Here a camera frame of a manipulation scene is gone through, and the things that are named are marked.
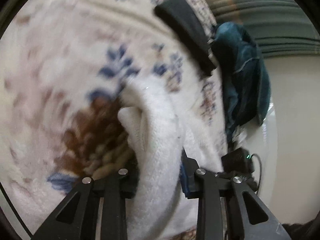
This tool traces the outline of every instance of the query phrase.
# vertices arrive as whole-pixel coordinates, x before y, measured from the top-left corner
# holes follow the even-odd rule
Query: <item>teal cloth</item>
[[[218,24],[242,24],[263,57],[320,54],[320,36],[294,0],[221,0],[210,7]]]
[[[221,24],[211,50],[221,64],[226,135],[231,142],[238,125],[255,116],[262,125],[270,103],[269,76],[259,47],[242,25]]]

